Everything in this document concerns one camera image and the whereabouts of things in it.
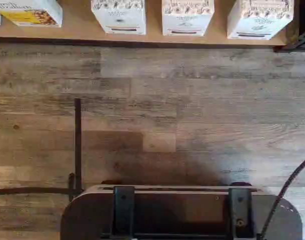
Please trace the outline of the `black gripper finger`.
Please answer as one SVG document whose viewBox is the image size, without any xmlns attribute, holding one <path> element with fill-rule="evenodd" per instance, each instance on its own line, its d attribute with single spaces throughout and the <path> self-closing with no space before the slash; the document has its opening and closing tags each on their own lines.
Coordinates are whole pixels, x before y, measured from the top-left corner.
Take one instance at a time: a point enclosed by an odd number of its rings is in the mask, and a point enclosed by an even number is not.
<svg viewBox="0 0 305 240">
<path fill-rule="evenodd" d="M 231 239 L 256 239 L 252 203 L 250 189 L 229 189 L 228 206 Z"/>
<path fill-rule="evenodd" d="M 135 188 L 113 188 L 113 212 L 111 221 L 112 239 L 132 239 L 134 236 Z"/>
</svg>

